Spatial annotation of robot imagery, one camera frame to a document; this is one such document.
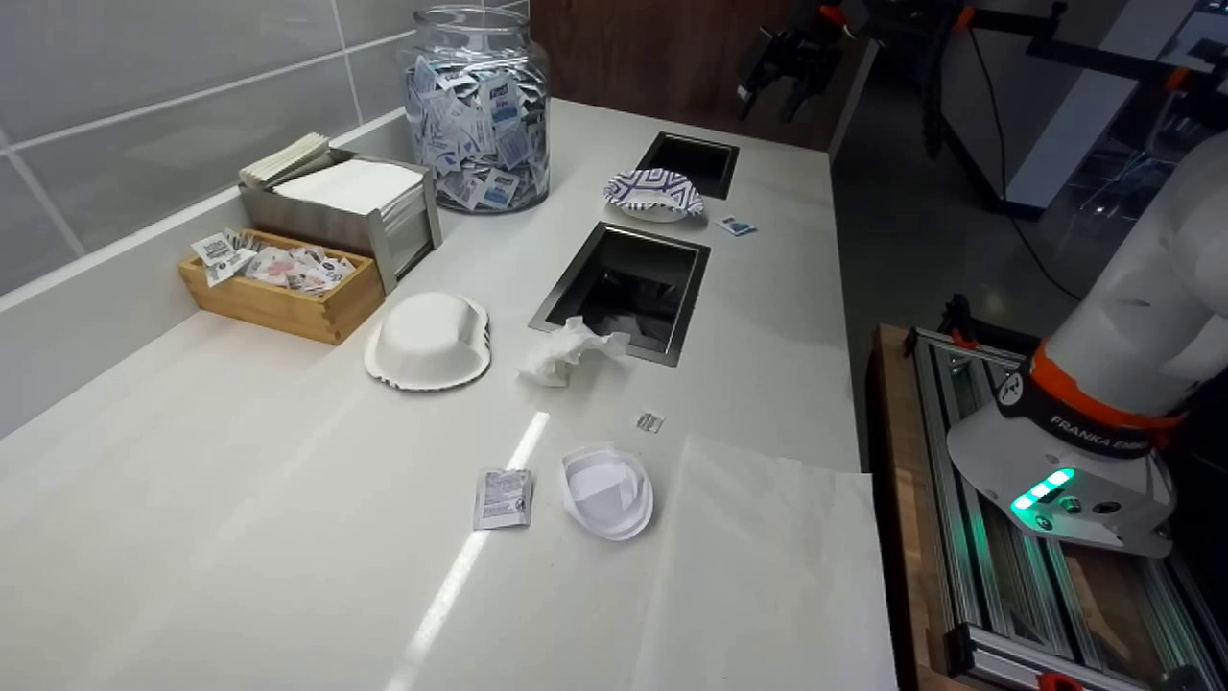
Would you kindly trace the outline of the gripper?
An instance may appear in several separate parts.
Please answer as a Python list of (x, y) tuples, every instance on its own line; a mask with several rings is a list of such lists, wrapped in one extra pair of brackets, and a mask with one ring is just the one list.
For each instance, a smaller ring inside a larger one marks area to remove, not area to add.
[(779, 122), (790, 124), (810, 98), (822, 97), (833, 82), (842, 56), (840, 44), (847, 37), (845, 27), (785, 28), (777, 32), (764, 27), (763, 36), (768, 37), (763, 59), (750, 59), (738, 69), (738, 119), (745, 122), (768, 86), (792, 79), (779, 109)]

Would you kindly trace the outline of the small counter bin opening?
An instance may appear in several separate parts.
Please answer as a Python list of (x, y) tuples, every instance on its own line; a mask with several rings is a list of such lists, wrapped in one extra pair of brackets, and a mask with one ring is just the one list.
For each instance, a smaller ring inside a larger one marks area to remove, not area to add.
[(659, 131), (636, 169), (663, 169), (685, 176), (705, 198), (728, 198), (740, 149), (678, 133)]

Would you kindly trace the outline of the blue patterned paper bowl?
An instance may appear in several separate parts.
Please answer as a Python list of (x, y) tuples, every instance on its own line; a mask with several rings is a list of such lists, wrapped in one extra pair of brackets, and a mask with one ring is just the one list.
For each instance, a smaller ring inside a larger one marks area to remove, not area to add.
[(651, 223), (685, 222), (705, 215), (702, 194), (691, 179), (666, 169), (623, 171), (602, 189), (605, 204)]

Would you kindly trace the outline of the large counter bin opening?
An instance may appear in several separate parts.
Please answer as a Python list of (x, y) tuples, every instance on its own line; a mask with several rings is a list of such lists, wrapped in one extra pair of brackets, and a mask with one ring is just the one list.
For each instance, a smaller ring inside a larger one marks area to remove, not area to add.
[(668, 368), (686, 342), (710, 249), (626, 225), (596, 223), (528, 323), (553, 333), (580, 318), (628, 334), (628, 355)]

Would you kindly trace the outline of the red clamp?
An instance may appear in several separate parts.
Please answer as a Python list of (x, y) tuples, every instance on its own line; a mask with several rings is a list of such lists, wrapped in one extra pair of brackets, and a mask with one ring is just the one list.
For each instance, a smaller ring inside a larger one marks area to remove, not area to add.
[(949, 338), (957, 349), (977, 350), (980, 342), (974, 322), (966, 296), (955, 293), (946, 302), (942, 315), (939, 315), (938, 331)]

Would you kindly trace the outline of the glass jar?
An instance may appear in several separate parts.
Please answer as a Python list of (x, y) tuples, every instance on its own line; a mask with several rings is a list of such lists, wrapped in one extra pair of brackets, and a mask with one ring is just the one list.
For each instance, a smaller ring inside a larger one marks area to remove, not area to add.
[(549, 59), (526, 14), (447, 4), (402, 44), (413, 162), (457, 214), (517, 214), (550, 191)]

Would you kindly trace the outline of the heap of wipe packets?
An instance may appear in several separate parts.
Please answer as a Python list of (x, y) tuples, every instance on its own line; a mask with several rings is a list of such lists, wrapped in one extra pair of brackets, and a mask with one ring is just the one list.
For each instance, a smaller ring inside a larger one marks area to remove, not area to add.
[(517, 214), (550, 193), (546, 64), (534, 52), (406, 52), (405, 113), (438, 205)]

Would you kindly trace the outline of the white table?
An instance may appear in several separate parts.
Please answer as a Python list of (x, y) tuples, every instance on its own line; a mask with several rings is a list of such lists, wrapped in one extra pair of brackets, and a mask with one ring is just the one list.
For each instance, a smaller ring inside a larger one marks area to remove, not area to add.
[[(1203, 0), (969, 0), (997, 12), (1067, 9), (1057, 38), (1187, 61), (1201, 38), (1228, 42), (1228, 18), (1199, 18)], [(1027, 54), (1027, 36), (957, 31), (943, 61), (942, 113), (949, 149), (982, 204), (1006, 200), (1043, 214), (1108, 130), (1135, 83)]]

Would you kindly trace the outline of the metal napkin holder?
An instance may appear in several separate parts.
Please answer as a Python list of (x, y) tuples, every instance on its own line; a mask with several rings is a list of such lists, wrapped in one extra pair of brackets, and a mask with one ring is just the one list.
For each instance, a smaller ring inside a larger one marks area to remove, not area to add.
[(360, 216), (316, 203), (289, 200), (278, 196), (271, 189), (249, 188), (238, 183), (239, 198), (251, 223), (258, 230), (305, 244), (372, 258), (379, 271), (383, 293), (389, 295), (418, 261), (441, 245), (442, 233), (431, 172), (398, 160), (348, 152), (346, 149), (330, 149), (328, 153), (307, 163), (302, 169), (293, 171), (280, 183), (328, 169), (352, 158), (386, 161), (420, 172), (425, 183), (425, 209), (413, 215), (398, 214), (391, 218), (386, 218), (378, 211)]

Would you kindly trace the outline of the crushed white paper cup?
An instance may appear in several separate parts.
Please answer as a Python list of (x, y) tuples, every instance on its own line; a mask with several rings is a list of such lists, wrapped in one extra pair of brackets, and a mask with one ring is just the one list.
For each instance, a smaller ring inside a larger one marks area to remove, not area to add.
[(630, 450), (613, 443), (571, 450), (562, 457), (560, 484), (565, 511), (596, 538), (626, 541), (650, 525), (653, 485)]

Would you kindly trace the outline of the white paper sheet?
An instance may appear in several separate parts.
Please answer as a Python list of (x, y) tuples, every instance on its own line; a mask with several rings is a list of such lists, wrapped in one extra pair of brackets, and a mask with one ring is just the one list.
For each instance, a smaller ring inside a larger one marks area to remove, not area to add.
[(686, 441), (632, 691), (898, 691), (873, 487)]

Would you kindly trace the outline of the grey wipe packet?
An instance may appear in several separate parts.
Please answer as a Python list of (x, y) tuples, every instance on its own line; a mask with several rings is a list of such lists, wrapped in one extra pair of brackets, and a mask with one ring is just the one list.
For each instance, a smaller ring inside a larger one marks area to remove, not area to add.
[(530, 527), (533, 490), (529, 469), (483, 469), (476, 477), (473, 530)]

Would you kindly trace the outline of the stack of beige napkins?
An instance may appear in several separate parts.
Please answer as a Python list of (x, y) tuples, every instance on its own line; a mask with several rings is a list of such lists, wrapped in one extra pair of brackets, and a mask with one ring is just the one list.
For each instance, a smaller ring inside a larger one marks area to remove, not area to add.
[(321, 158), (330, 150), (330, 139), (319, 133), (308, 133), (275, 153), (251, 162), (238, 172), (239, 183), (249, 188), (271, 189), (293, 171)]

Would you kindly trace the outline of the heap of small sachets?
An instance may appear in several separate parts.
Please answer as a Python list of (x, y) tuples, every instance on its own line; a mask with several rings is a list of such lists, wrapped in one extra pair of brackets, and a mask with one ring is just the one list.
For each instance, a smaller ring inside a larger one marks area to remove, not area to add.
[(201, 260), (210, 288), (231, 279), (251, 279), (303, 295), (325, 295), (357, 271), (351, 259), (330, 255), (319, 245), (284, 249), (251, 231), (232, 228), (193, 242), (190, 249)]

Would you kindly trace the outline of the wooden box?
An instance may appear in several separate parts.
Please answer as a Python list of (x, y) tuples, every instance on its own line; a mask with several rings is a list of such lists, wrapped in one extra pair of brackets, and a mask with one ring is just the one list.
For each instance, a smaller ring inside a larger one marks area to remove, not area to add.
[(336, 346), (382, 306), (386, 288), (372, 258), (327, 252), (352, 261), (356, 271), (324, 295), (305, 295), (239, 276), (209, 287), (205, 268), (196, 255), (181, 261), (178, 271), (201, 311)]

